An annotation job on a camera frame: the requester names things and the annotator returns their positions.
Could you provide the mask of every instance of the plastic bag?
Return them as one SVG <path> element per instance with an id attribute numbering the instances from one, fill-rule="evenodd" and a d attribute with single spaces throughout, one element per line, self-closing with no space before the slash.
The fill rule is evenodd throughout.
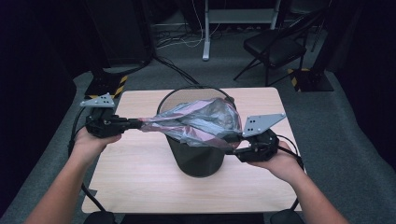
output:
<path id="1" fill-rule="evenodd" d="M 223 138 L 242 132 L 241 119 L 226 100 L 212 98 L 180 104 L 154 118 L 140 119 L 142 132 L 161 132 L 191 147 L 237 148 Z"/>

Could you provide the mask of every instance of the wooden table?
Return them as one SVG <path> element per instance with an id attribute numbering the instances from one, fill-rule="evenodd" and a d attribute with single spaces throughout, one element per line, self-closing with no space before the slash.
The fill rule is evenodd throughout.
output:
<path id="1" fill-rule="evenodd" d="M 274 88 L 223 90 L 235 99 L 243 124 L 248 115 L 285 112 Z M 116 114 L 153 117 L 169 92 L 126 91 Z M 288 119 L 272 130 L 295 142 Z M 247 146 L 245 141 L 240 147 Z M 296 198 L 289 184 L 235 156 L 225 156 L 220 169 L 209 177 L 188 176 L 178 168 L 164 134 L 138 130 L 126 131 L 101 154 L 90 189 L 97 190 L 95 197 L 106 210 L 130 214 L 279 211 L 291 207 Z M 82 210 L 91 213 L 98 208 L 85 198 Z"/>

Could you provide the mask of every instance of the hand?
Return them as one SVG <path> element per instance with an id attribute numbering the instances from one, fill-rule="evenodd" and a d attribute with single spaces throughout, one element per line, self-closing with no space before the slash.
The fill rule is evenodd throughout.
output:
<path id="1" fill-rule="evenodd" d="M 280 141 L 279 146 L 290 150 L 288 144 L 285 142 Z M 274 176 L 288 183 L 293 181 L 299 175 L 304 174 L 304 171 L 297 163 L 297 160 L 292 155 L 282 150 L 279 150 L 269 161 L 254 161 L 248 162 L 248 164 L 265 168 L 269 170 Z"/>
<path id="2" fill-rule="evenodd" d="M 121 134 L 108 138 L 97 138 L 88 133 L 87 129 L 84 127 L 76 136 L 70 160 L 80 162 L 88 167 L 93 163 L 96 157 L 103 152 L 107 144 L 117 142 L 120 139 Z"/>

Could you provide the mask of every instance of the black bucket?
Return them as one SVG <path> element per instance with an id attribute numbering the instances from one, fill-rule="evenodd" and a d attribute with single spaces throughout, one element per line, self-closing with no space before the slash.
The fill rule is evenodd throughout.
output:
<path id="1" fill-rule="evenodd" d="M 174 90 L 167 94 L 158 106 L 157 114 L 170 110 L 182 103 L 219 97 L 232 103 L 233 98 L 222 90 L 208 86 L 194 85 Z M 186 175 L 206 177 L 213 175 L 222 165 L 224 151 L 217 147 L 190 147 L 166 135 L 178 167 Z"/>

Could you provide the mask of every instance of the black chair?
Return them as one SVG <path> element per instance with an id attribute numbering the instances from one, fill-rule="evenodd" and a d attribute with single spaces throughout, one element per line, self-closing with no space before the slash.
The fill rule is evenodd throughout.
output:
<path id="1" fill-rule="evenodd" d="M 244 49 L 254 56 L 251 61 L 233 80 L 237 80 L 245 71 L 263 63 L 265 86 L 271 86 L 288 75 L 269 83 L 269 69 L 277 69 L 300 58 L 299 69 L 302 69 L 306 53 L 306 36 L 308 30 L 320 21 L 325 9 L 304 14 L 285 28 L 265 30 L 244 41 Z"/>

